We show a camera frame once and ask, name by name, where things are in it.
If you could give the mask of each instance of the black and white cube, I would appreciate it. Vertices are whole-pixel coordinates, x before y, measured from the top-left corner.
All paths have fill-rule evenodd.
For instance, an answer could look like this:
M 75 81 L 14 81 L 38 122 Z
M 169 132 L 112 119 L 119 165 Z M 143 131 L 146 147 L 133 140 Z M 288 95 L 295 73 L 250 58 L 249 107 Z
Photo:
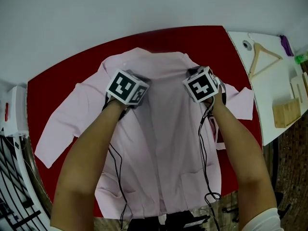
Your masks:
M 118 69 L 110 80 L 106 92 L 126 105 L 138 105 L 149 85 L 133 74 Z
M 210 67 L 200 67 L 183 84 L 193 101 L 200 103 L 218 93 L 220 81 L 213 75 Z

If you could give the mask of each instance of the person's right arm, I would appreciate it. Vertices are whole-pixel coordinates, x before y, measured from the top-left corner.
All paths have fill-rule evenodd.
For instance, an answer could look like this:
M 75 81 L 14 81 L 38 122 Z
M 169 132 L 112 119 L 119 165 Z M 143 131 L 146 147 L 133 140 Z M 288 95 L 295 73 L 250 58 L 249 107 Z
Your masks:
M 215 97 L 212 114 L 217 121 L 239 184 L 241 230 L 258 214 L 277 207 L 276 198 L 258 142 L 222 103 L 221 93 Z

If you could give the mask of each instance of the hanger hook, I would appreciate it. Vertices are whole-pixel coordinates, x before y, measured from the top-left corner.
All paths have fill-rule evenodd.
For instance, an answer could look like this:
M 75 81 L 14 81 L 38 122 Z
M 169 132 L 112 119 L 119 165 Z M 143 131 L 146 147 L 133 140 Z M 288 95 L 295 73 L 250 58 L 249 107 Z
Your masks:
M 247 33 L 248 37 L 255 43 L 255 41 L 249 36 L 251 33 Z

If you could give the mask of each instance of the black pants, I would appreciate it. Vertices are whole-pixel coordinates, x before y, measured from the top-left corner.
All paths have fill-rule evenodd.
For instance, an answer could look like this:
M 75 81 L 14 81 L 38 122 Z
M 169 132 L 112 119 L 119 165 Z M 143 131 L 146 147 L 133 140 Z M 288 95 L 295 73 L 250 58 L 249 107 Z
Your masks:
M 193 215 L 190 211 L 183 211 L 174 214 L 167 214 L 165 225 L 159 224 L 158 217 L 151 217 L 145 219 L 133 219 L 128 227 L 128 231 L 158 231 L 160 230 L 181 230 L 185 224 L 193 222 Z M 185 228 L 186 231 L 201 231 L 200 226 L 193 226 Z

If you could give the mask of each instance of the person's left arm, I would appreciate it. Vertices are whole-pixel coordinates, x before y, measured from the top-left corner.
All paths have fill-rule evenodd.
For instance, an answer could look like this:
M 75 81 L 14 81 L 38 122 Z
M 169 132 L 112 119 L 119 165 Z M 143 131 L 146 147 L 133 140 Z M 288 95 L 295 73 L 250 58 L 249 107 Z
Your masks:
M 66 156 L 51 211 L 51 226 L 92 231 L 94 193 L 109 143 L 125 105 L 113 100 L 82 133 Z

